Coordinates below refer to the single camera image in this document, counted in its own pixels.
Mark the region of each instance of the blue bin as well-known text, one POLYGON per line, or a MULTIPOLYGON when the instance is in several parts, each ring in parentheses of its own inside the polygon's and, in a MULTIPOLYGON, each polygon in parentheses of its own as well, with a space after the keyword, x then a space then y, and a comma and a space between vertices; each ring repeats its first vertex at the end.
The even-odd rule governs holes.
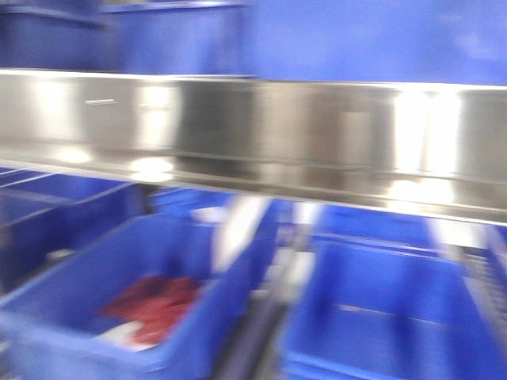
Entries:
POLYGON ((280 347, 294 378, 507 378, 459 264, 333 242, 316 254, 280 347))
POLYGON ((260 78, 507 84, 507 2, 256 0, 260 78))
POLYGON ((494 271, 493 275, 503 286, 507 296, 507 229, 505 227, 488 226, 488 247, 485 257, 494 271))
POLYGON ((276 248, 276 228, 262 223, 240 256, 242 264, 213 275, 214 229, 165 215, 137 218, 11 293, 0 306, 0 331, 10 341, 7 355, 16 372, 24 380, 207 377, 238 305, 249 296, 250 274, 265 271, 264 256, 276 248), (97 310, 138 278, 153 274, 203 281, 204 291, 170 337, 142 352, 93 339, 120 323, 97 310))
POLYGON ((138 186, 117 180, 54 174, 17 182, 2 191, 60 206, 73 249, 143 213, 138 186))
POLYGON ((0 173, 0 186, 6 186, 18 181, 24 181, 37 177, 48 176, 48 173, 36 172, 33 170, 10 170, 7 172, 0 173))
POLYGON ((54 207, 0 194, 0 293, 46 264, 48 253, 68 246, 63 213, 54 207))
POLYGON ((23 6, 54 12, 93 15, 99 11, 99 4, 99 0, 0 0, 0 9, 7 6, 23 6))
POLYGON ((111 59, 106 41, 107 27, 96 14, 0 7, 0 67, 107 70, 111 59))
POLYGON ((349 241, 424 256, 437 256, 441 249, 427 218, 342 206, 322 209, 312 240, 349 241))
POLYGON ((164 188, 150 196, 155 212, 190 218, 193 210, 223 207, 232 197, 230 192, 213 192, 197 188, 164 188))
POLYGON ((248 74, 244 1, 106 6, 117 70, 134 74, 248 74))

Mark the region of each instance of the red cloth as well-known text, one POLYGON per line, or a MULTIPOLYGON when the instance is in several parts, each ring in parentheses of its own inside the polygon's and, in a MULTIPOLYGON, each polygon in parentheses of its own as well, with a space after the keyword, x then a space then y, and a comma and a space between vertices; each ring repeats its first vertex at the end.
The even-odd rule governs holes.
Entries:
POLYGON ((128 321, 143 322, 133 341, 158 344, 189 309, 197 290, 197 281, 191 277, 166 279, 149 276, 123 291, 101 312, 128 321))

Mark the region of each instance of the storage bin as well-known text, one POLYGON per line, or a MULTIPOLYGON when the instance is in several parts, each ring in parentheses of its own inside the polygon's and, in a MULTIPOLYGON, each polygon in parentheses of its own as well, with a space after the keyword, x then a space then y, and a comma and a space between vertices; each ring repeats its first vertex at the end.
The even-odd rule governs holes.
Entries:
POLYGON ((99 11, 99 0, 0 0, 0 9, 7 6, 41 8, 54 12, 94 15, 99 11))
POLYGON ((0 7, 0 67, 107 70, 107 41, 107 27, 96 14, 0 7))
POLYGON ((66 223, 52 203, 0 194, 0 293, 14 289, 68 246, 66 223))
POLYGON ((484 251, 485 258, 490 268, 494 271, 491 275, 497 279, 503 286, 505 296, 507 296, 507 244, 505 237, 507 230, 505 227, 488 226, 487 227, 487 249, 484 251))
POLYGON ((256 0, 260 78, 507 83, 507 3, 485 0, 256 0))
POLYGON ((33 170, 10 170, 0 173, 0 186, 6 186, 18 181, 28 180, 30 178, 47 176, 48 173, 36 172, 33 170))
POLYGON ((117 70, 134 74, 249 74, 246 2, 105 6, 116 26, 117 70))
POLYGON ((273 210, 241 254, 247 260, 222 275, 211 273, 212 224, 149 215, 118 228, 2 303, 0 330, 10 341, 10 362, 24 380, 207 377, 238 305, 254 284, 250 274, 265 271, 265 256, 276 248, 276 226, 264 223, 273 220, 273 210), (119 324, 97 309, 138 278, 153 274, 204 281, 195 305, 170 337, 141 352, 93 339, 119 324))
POLYGON ((164 188, 150 196, 150 204, 155 212, 190 218, 192 211, 222 207, 231 197, 230 192, 213 192, 197 188, 164 188))
POLYGON ((330 241, 316 255, 280 345, 294 378, 507 378, 459 264, 330 241))
POLYGON ((60 206, 74 249, 143 213, 138 186, 118 180, 54 174, 17 182, 2 191, 60 206))
POLYGON ((442 249, 427 218, 354 207, 325 206, 314 226, 312 241, 350 241, 437 256, 442 249))

